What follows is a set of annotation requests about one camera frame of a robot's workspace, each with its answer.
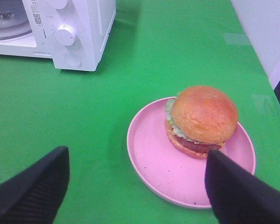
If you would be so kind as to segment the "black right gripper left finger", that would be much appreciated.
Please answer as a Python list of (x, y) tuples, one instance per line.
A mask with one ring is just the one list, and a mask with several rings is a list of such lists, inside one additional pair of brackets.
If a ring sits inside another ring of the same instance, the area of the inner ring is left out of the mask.
[(60, 146), (0, 184), (0, 224), (53, 223), (69, 180), (69, 149)]

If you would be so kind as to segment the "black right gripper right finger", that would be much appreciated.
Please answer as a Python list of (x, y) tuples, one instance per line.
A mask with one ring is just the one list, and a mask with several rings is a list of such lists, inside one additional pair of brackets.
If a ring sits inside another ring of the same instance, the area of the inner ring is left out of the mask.
[(280, 191), (217, 150), (208, 153), (205, 188), (221, 224), (280, 224)]

